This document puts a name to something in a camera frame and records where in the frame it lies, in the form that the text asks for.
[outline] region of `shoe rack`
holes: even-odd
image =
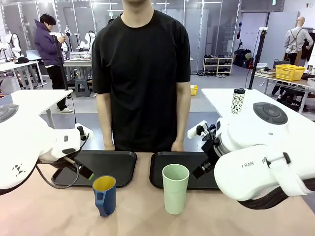
[[[203,75],[219,75],[219,74],[231,74],[232,72],[233,58],[204,58],[203,59]]]

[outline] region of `yellow crate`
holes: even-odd
[[[191,94],[191,96],[196,96],[197,95],[197,90],[198,90],[197,85],[191,85],[190,86],[190,94]]]
[[[276,65],[276,78],[288,81],[300,80],[305,69],[296,65]]]

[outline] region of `green cup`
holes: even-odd
[[[162,170],[165,210],[180,214],[184,210],[189,170],[179,164],[170,164]]]

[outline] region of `laptop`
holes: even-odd
[[[40,60],[41,59],[37,50],[27,50],[26,51],[26,57],[29,60]]]

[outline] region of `floor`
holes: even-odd
[[[233,66],[232,75],[226,78],[217,77],[204,77],[204,76],[191,76],[191,84],[198,86],[197,96],[191,98],[190,114],[188,119],[187,129],[195,126],[202,120],[206,120],[208,124],[216,123],[219,118],[215,108],[210,104],[207,98],[201,92],[203,88],[246,88],[249,84],[250,74],[248,75],[246,82],[247,69]],[[51,81],[45,77],[48,84],[44,86],[44,89],[51,89]],[[256,77],[253,83],[253,89],[257,89],[261,92],[264,91],[264,79]],[[16,90],[16,83],[10,78],[5,79],[1,89],[5,92],[13,92]],[[273,85],[268,86],[267,94],[271,93]],[[103,138],[101,129],[99,127],[96,99],[88,98],[76,98],[73,93],[73,104],[76,112],[77,122],[87,126],[94,132],[94,139],[88,140],[83,149],[102,150],[104,149]],[[70,108],[73,109],[71,99],[67,99],[67,103],[70,104]],[[313,99],[308,99],[308,103],[314,105]],[[74,114],[61,114],[58,112],[57,107],[52,108],[54,121],[57,129],[73,128],[74,127]],[[303,113],[306,117],[315,120],[313,113]],[[184,140],[184,149],[186,151],[201,151],[203,145],[202,140],[199,137],[195,137],[192,140]],[[315,213],[315,193],[309,194],[303,197],[305,202],[309,205],[312,211]]]

